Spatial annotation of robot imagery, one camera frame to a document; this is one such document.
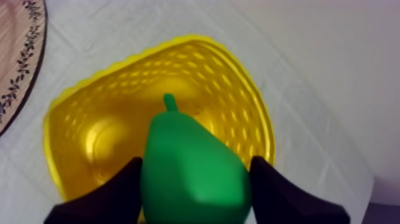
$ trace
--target plastic basket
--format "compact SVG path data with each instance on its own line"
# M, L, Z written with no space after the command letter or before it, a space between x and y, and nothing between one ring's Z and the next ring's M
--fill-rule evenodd
M115 63L53 100L44 148L64 200L90 192L143 155L167 92L247 168L254 155L273 164L271 121L248 73L219 43L188 35Z

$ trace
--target floral pattern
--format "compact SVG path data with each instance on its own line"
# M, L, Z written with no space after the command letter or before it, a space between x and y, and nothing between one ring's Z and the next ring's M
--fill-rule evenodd
M2 123L2 116L6 114L7 108L13 105L13 102L17 100L17 93L20 90L19 83L24 80L27 75L31 72L27 68L29 65L29 58L33 56L33 50L35 49L34 43L36 38L40 35L39 26L36 25L36 21L42 15L39 12L40 7L36 5L34 0L24 0L23 6L28 11L29 19L32 20L32 25L29 28L28 34L25 36L26 40L24 48L20 51L20 58L16 61L18 64L18 75L15 78L10 79L10 85L8 87L8 93L0 97L0 123Z

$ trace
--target white surface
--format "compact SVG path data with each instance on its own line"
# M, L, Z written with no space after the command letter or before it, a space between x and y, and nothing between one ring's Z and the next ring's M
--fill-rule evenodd
M327 107L237 6L131 0L47 4L41 73L26 106L0 138L0 223L40 223L61 201L42 152L42 119L50 101L95 71L186 33L213 37L248 69L274 124L278 171L304 190L343 204L352 223L361 223L373 185L368 166Z
M288 2L233 4L349 132L376 175L372 201L400 204L400 2Z

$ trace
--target plastic pear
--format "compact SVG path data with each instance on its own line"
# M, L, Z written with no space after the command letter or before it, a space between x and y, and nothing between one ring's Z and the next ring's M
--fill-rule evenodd
M243 223L251 206L239 157L164 95L151 122L140 174L147 223Z

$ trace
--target woven placemat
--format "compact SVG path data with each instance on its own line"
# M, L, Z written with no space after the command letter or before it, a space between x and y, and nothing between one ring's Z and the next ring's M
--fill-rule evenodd
M42 64L43 0L0 0L0 136L26 102Z

